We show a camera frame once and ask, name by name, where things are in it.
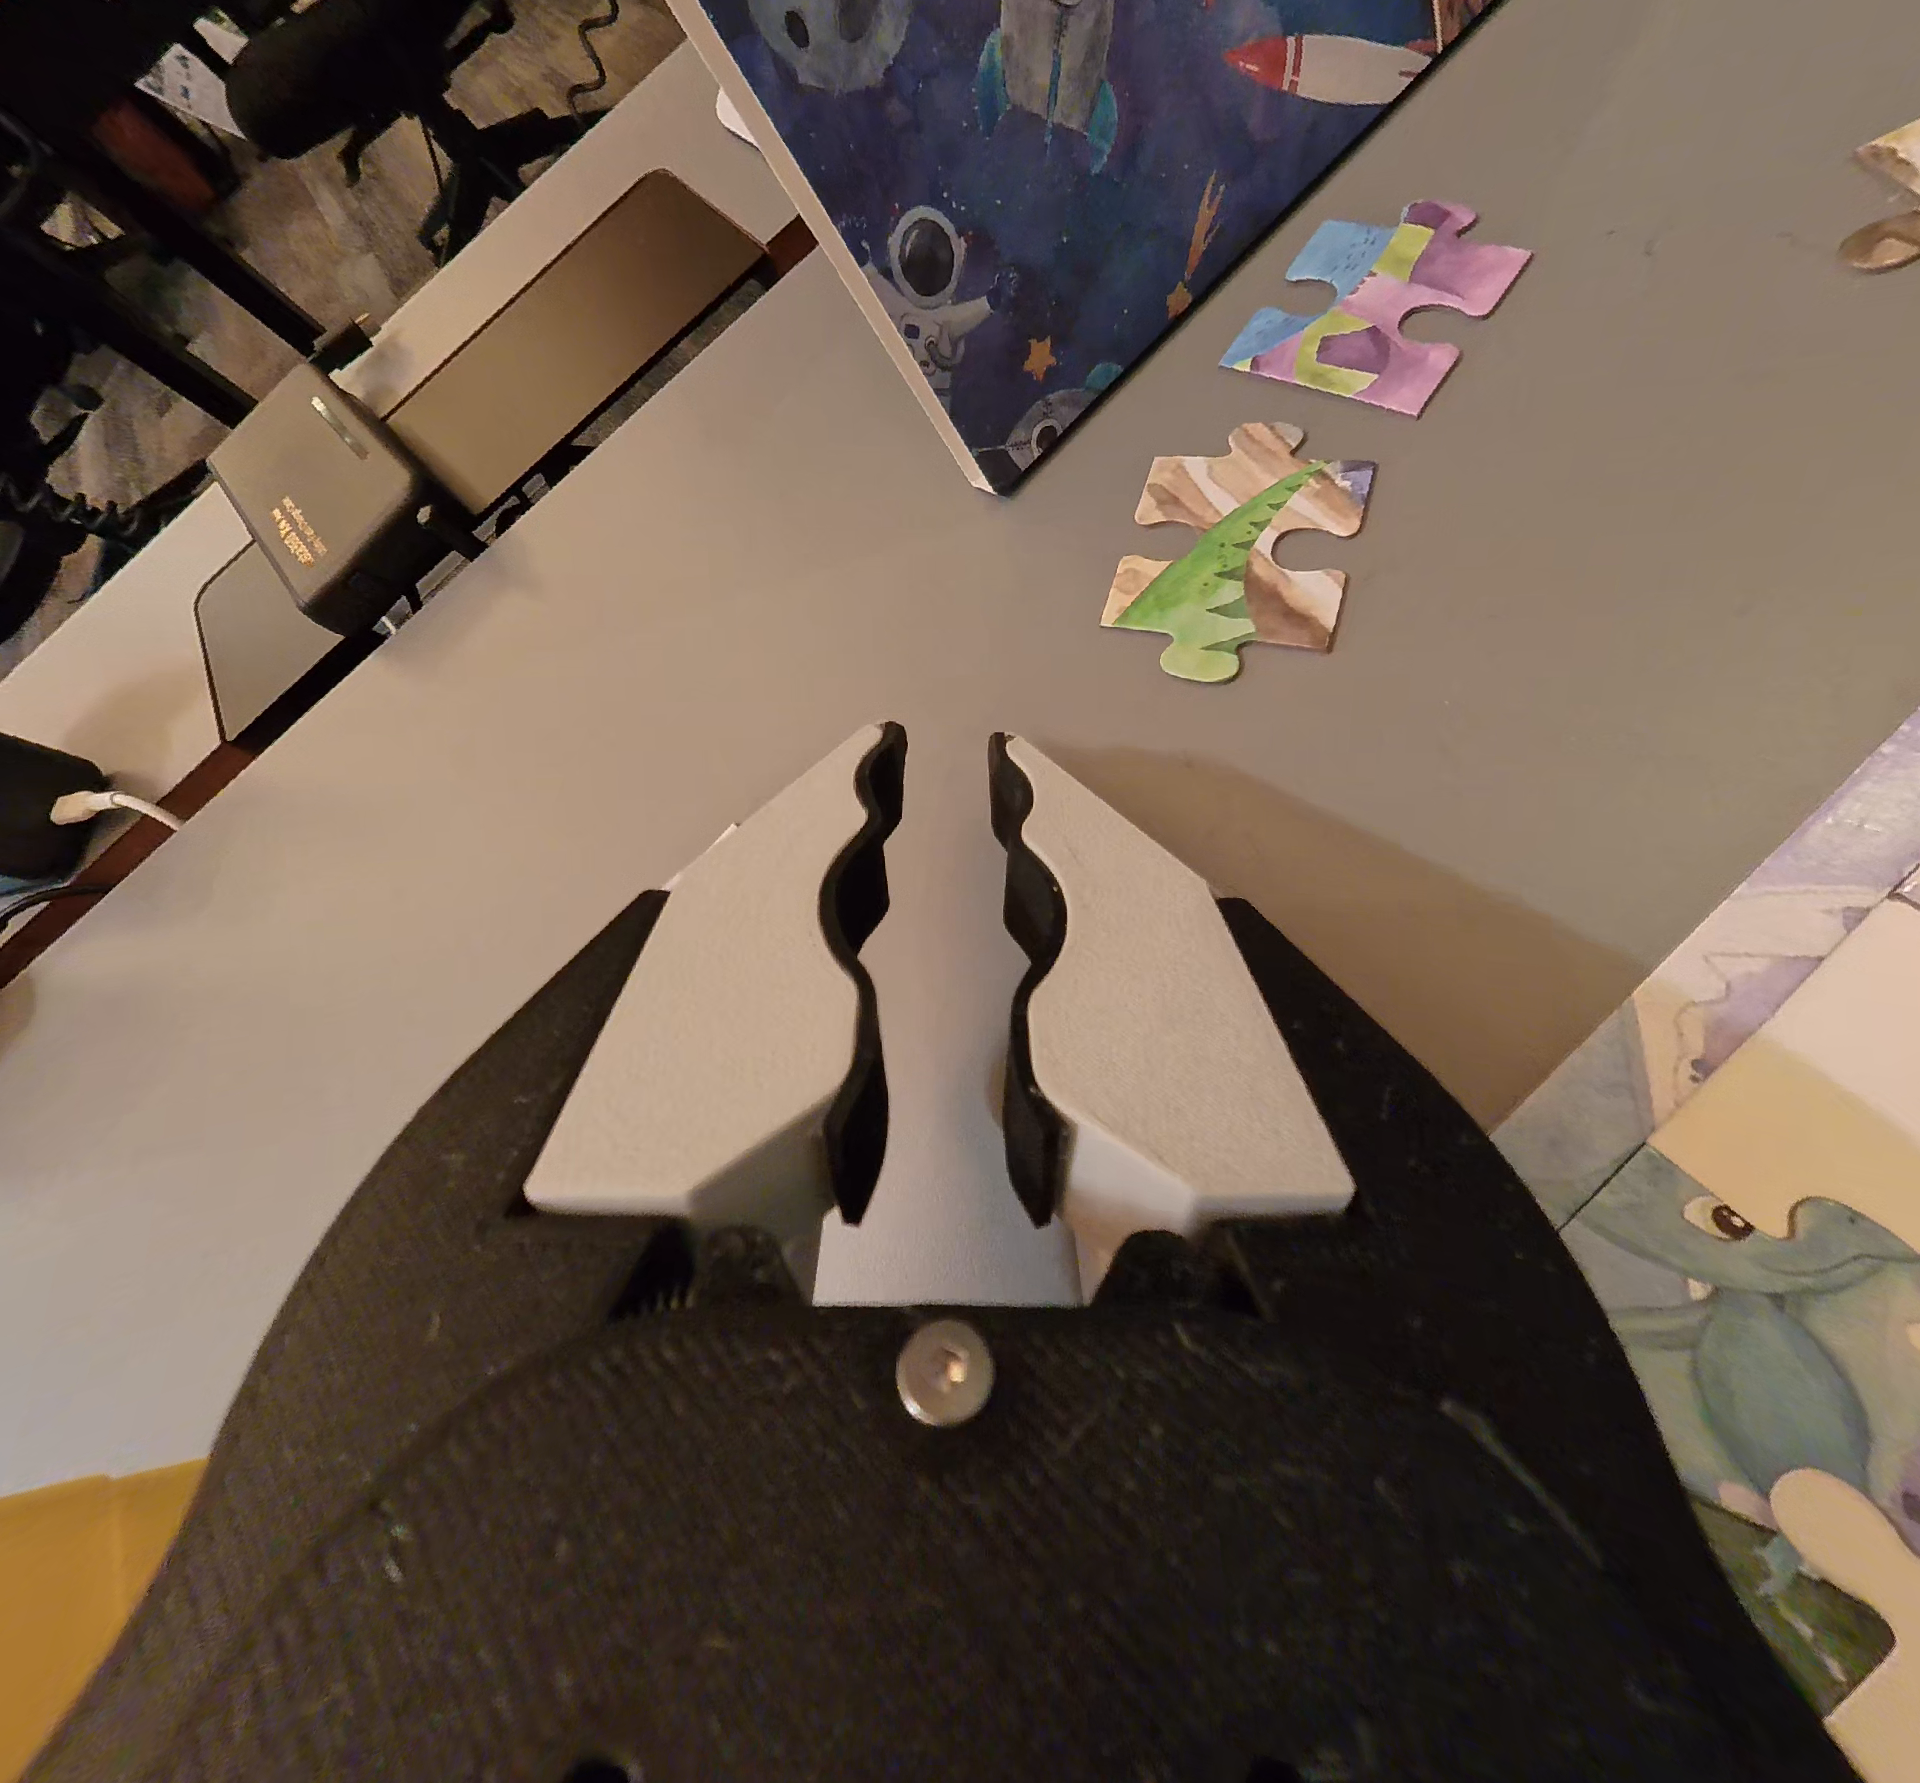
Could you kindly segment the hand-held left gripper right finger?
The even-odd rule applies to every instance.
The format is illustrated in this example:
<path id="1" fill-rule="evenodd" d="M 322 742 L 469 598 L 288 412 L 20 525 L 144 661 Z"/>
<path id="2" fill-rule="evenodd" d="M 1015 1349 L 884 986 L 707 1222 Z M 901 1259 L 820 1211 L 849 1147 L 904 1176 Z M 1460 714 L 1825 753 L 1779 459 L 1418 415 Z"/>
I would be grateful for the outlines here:
<path id="1" fill-rule="evenodd" d="M 1340 1215 L 1354 1177 L 1214 887 L 1029 739 L 991 736 L 990 798 L 1027 959 L 999 1124 L 1030 1221 L 1123 1242 Z"/>

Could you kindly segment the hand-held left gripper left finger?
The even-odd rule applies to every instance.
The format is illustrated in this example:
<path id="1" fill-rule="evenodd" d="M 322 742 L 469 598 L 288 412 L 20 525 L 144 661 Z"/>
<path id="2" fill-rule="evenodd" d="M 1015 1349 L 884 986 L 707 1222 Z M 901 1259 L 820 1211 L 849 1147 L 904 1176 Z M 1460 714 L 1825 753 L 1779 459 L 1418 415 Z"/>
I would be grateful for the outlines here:
<path id="1" fill-rule="evenodd" d="M 904 764 L 904 728 L 866 725 L 680 870 L 523 1183 L 533 1210 L 862 1221 L 890 1091 L 861 952 Z"/>

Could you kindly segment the green tail brown puzzle piece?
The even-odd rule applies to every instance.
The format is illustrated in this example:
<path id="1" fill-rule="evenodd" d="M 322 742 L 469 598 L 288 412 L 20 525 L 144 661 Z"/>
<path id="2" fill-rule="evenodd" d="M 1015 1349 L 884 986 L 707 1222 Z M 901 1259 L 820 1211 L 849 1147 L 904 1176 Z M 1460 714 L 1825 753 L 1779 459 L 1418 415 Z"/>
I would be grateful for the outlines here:
<path id="1" fill-rule="evenodd" d="M 1100 624 L 1153 635 L 1161 667 L 1183 683 L 1231 683 L 1246 646 L 1330 651 L 1344 606 L 1340 570 L 1285 570 L 1292 532 L 1354 539 L 1377 483 L 1372 461 L 1316 461 L 1290 424 L 1239 424 L 1214 453 L 1161 456 L 1135 507 L 1143 528 L 1179 525 L 1174 561 L 1126 556 Z"/>

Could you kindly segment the dinosaur puzzle board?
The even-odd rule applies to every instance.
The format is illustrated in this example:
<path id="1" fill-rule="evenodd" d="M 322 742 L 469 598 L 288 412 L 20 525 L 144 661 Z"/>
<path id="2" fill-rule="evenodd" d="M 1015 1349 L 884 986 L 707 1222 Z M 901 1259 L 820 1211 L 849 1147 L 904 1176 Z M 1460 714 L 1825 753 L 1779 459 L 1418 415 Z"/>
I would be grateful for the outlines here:
<path id="1" fill-rule="evenodd" d="M 1644 1147 L 1786 1237 L 1811 1200 L 1916 1252 L 1916 1316 L 1875 1500 L 1781 1476 L 1775 1527 L 1872 1606 L 1893 1652 L 1830 1717 L 1860 1779 L 1917 1776 L 1917 714 L 1893 732 L 1494 1134 L 1614 1327 L 1685 1296 L 1589 1227 Z"/>

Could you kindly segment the dark grey charger box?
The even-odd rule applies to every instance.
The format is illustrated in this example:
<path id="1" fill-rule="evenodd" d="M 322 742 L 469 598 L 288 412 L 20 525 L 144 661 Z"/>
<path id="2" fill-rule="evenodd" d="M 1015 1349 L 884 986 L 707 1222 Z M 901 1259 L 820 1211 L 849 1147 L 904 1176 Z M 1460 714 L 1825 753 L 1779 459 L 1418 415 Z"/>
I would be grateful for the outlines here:
<path id="1" fill-rule="evenodd" d="M 372 628 L 446 556 L 430 525 L 430 475 L 307 361 L 213 446 L 208 466 L 296 608 L 339 636 Z"/>

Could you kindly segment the small black charger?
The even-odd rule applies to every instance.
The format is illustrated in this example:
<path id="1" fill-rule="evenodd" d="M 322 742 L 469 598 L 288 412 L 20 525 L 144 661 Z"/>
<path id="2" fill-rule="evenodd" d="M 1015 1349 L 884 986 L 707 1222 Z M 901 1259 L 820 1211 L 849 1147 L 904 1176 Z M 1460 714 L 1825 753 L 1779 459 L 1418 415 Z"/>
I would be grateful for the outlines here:
<path id="1" fill-rule="evenodd" d="M 1 736 L 1 880 L 42 883 L 67 880 L 85 860 L 92 820 L 59 823 L 63 798 L 108 787 L 101 769 L 70 751 Z"/>

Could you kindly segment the white neighbouring desk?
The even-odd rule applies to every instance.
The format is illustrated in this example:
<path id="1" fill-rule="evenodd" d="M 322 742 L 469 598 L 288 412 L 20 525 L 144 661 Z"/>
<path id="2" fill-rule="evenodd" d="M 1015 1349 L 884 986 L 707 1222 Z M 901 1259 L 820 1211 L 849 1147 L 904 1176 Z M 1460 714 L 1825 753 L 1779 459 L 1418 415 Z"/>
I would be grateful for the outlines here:
<path id="1" fill-rule="evenodd" d="M 761 154 L 717 115 L 700 52 L 674 49 L 612 115 L 373 333 L 345 387 L 385 418 L 644 175 L 667 171 L 772 259 L 795 209 Z M 193 604 L 250 539 L 205 484 L 154 547 L 3 676 L 3 732 L 115 770 L 145 798 L 219 742 Z"/>

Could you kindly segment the purple blue yellow puzzle piece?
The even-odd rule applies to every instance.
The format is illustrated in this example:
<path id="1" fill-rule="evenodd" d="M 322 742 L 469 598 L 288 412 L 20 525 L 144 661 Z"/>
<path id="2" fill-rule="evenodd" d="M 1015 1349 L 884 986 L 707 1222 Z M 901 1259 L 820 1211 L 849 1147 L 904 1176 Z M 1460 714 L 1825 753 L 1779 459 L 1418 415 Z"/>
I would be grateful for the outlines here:
<path id="1" fill-rule="evenodd" d="M 1532 262 L 1529 248 L 1475 238 L 1476 218 L 1468 205 L 1414 202 L 1394 227 L 1325 219 L 1285 279 L 1330 289 L 1330 307 L 1315 315 L 1263 307 L 1220 365 L 1421 418 L 1460 350 L 1407 337 L 1405 321 L 1422 310 L 1485 319 Z"/>

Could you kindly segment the yellow box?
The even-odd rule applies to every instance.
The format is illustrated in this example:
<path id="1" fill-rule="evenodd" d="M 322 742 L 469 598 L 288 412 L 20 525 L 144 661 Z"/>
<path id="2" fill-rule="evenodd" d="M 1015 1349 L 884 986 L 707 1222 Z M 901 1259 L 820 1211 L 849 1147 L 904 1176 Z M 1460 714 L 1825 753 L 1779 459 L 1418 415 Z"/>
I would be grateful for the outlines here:
<path id="1" fill-rule="evenodd" d="M 1 1776 L 19 1779 L 98 1670 L 181 1530 L 205 1459 L 1 1500 Z"/>

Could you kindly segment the illustrated puzzle box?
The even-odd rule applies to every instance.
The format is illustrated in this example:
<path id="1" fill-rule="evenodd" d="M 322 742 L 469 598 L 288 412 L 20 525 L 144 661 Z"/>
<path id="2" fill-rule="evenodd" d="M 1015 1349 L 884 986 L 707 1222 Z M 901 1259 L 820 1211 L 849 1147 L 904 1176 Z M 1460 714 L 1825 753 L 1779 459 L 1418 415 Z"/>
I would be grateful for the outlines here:
<path id="1" fill-rule="evenodd" d="M 1497 0 L 667 0 L 1010 493 Z"/>

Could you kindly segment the black office chair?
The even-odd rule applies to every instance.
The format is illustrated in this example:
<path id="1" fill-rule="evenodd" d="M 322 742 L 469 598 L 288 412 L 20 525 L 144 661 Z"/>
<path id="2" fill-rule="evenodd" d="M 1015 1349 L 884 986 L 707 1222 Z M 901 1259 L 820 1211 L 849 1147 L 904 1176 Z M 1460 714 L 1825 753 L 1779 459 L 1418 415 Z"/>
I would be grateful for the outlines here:
<path id="1" fill-rule="evenodd" d="M 514 27 L 506 0 L 314 0 L 249 37 L 227 67 L 227 111 L 239 133 L 278 160 L 347 137 L 348 185 L 372 141 L 414 117 L 448 160 L 421 243 L 452 255 L 492 203 L 522 191 L 497 128 L 480 129 L 448 96 L 455 71 Z"/>

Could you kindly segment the scattered loose puzzle pieces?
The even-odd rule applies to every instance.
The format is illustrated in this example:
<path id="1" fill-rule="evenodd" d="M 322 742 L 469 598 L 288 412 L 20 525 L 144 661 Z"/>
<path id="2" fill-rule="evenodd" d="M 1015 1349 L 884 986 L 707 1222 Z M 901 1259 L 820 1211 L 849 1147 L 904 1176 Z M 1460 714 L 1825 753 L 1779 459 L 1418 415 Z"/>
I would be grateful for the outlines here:
<path id="1" fill-rule="evenodd" d="M 1917 260 L 1917 119 L 1855 149 L 1855 163 L 1903 194 L 1906 207 L 1890 211 L 1837 245 L 1837 260 L 1860 273 L 1884 273 Z"/>

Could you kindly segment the dark desk frame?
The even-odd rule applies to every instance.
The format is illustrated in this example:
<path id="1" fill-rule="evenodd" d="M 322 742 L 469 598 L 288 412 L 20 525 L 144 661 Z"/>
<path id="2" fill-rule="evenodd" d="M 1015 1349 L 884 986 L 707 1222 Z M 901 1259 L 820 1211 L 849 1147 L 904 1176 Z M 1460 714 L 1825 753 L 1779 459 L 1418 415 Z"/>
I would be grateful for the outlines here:
<path id="1" fill-rule="evenodd" d="M 305 352 L 318 322 L 242 257 L 208 234 L 154 186 L 129 175 L 95 129 L 133 94 L 160 54 L 181 41 L 203 0 L 3 0 L 3 135 L 120 233 L 184 265 L 278 341 Z M 98 273 L 55 255 L 51 243 L 3 228 L 3 297 L 71 325 L 165 384 L 223 428 L 252 396 L 157 331 Z"/>

